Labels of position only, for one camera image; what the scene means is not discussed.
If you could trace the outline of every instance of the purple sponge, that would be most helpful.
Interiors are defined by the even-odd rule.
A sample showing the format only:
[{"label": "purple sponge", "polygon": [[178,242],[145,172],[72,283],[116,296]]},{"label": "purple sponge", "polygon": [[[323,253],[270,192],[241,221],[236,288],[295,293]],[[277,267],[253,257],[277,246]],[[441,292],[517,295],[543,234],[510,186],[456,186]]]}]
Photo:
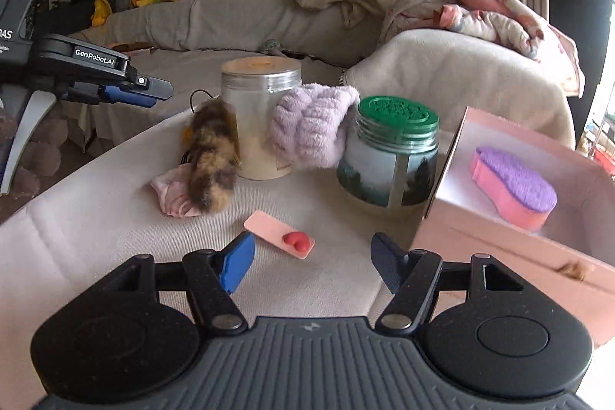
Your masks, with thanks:
[{"label": "purple sponge", "polygon": [[537,231],[557,204],[554,188],[512,153],[478,148],[470,169],[500,215],[516,226]]}]

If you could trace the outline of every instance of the white leg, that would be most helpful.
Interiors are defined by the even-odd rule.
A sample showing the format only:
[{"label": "white leg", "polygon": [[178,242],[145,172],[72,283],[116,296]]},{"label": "white leg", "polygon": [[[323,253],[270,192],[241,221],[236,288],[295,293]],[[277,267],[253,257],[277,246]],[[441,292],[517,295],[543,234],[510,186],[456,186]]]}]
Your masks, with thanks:
[{"label": "white leg", "polygon": [[30,100],[17,127],[17,133],[15,134],[10,153],[8,154],[4,176],[2,177],[2,186],[0,187],[0,195],[6,195],[10,190],[10,184],[13,181],[13,175],[17,169],[17,164],[19,164],[19,159],[22,157],[23,149],[55,101],[55,95],[46,91],[35,91],[30,96]]}]

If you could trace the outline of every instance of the lavender towel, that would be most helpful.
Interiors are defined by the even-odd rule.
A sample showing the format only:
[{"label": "lavender towel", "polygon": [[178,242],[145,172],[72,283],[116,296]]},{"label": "lavender towel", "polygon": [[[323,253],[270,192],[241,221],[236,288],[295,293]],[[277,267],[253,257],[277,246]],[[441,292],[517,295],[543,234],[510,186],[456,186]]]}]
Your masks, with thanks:
[{"label": "lavender towel", "polygon": [[306,84],[286,94],[276,107],[270,135],[276,152],[295,165],[335,167],[344,153],[350,120],[359,103],[350,86]]},{"label": "lavender towel", "polygon": [[554,188],[540,174],[527,167],[520,158],[489,147],[477,148],[476,152],[522,205],[536,212],[553,210],[557,204]]}]

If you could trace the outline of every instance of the tree picture on jar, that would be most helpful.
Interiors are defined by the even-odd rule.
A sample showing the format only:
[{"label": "tree picture on jar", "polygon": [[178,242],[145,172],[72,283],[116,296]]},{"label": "tree picture on jar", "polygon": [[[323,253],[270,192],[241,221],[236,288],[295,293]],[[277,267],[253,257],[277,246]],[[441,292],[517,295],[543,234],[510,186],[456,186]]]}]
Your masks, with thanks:
[{"label": "tree picture on jar", "polygon": [[437,155],[424,157],[416,171],[408,170],[402,205],[416,205],[429,198],[435,181]]},{"label": "tree picture on jar", "polygon": [[386,207],[389,203],[390,190],[378,190],[376,187],[361,182],[361,173],[342,159],[337,166],[337,180],[339,184],[352,196],[359,200]]}]

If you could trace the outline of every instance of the glass jar with green lid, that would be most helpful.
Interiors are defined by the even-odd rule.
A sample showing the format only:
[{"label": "glass jar with green lid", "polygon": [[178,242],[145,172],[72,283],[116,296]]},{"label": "glass jar with green lid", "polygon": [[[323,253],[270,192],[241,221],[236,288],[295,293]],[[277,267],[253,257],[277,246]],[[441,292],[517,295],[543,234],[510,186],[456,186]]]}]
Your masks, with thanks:
[{"label": "glass jar with green lid", "polygon": [[361,100],[337,167],[339,183],[373,206],[397,209],[425,202],[434,186],[438,124],[433,110],[408,99]]}]

